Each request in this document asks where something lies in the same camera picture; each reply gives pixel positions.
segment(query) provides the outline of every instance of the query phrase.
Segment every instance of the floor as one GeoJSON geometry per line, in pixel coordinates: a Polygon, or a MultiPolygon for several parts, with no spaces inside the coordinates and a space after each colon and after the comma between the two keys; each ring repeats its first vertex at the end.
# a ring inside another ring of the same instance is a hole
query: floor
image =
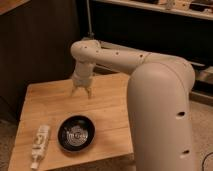
{"type": "MultiPolygon", "coordinates": [[[[194,146],[197,156],[198,171],[204,156],[213,152],[213,107],[197,102],[191,102],[192,127],[194,146]]],[[[0,171],[7,171],[9,158],[14,144],[17,126],[6,121],[0,121],[0,171]]],[[[133,155],[87,163],[72,168],[62,168],[54,171],[134,171],[133,155]]],[[[204,171],[213,170],[213,155],[205,162],[204,171]]]]}

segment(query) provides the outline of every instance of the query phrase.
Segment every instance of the wall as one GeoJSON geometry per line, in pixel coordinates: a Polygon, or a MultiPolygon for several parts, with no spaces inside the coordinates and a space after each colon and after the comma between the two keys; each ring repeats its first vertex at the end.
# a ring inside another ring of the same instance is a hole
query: wall
{"type": "Polygon", "coordinates": [[[28,84],[70,76],[78,39],[74,0],[31,0],[0,16],[0,118],[19,118],[28,84]]]}

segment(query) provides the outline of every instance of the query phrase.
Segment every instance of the white object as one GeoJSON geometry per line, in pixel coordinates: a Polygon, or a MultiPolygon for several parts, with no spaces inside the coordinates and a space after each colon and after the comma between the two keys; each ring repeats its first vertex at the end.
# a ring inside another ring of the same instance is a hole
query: white object
{"type": "Polygon", "coordinates": [[[50,126],[41,125],[36,133],[32,146],[32,170],[38,170],[40,161],[44,158],[50,137],[50,126]]]}
{"type": "Polygon", "coordinates": [[[102,49],[96,40],[74,43],[71,53],[77,62],[74,85],[91,86],[89,63],[131,75],[127,105],[138,171],[196,170],[188,116],[195,74],[189,62],[158,53],[102,49]]]}

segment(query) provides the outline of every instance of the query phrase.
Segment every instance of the shelf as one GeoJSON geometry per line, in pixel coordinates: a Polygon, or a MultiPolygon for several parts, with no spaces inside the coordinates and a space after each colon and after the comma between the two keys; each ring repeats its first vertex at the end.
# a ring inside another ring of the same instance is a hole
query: shelf
{"type": "Polygon", "coordinates": [[[174,9],[174,8],[166,9],[165,5],[148,4],[148,3],[136,2],[136,1],[130,1],[130,0],[93,0],[93,1],[122,5],[122,6],[132,7],[132,8],[138,8],[138,9],[152,10],[152,11],[169,13],[169,14],[182,15],[187,17],[194,17],[199,19],[213,20],[213,14],[197,12],[193,10],[186,11],[186,10],[180,10],[180,9],[174,9]]]}

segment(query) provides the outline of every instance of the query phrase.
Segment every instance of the cable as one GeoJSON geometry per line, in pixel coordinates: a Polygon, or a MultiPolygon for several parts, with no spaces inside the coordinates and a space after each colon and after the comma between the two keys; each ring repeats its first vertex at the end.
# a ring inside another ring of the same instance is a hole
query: cable
{"type": "Polygon", "coordinates": [[[202,161],[202,171],[205,171],[205,161],[206,161],[206,159],[207,159],[209,156],[211,156],[211,155],[213,155],[213,152],[207,154],[207,155],[204,157],[204,159],[203,159],[203,161],[202,161]]]}

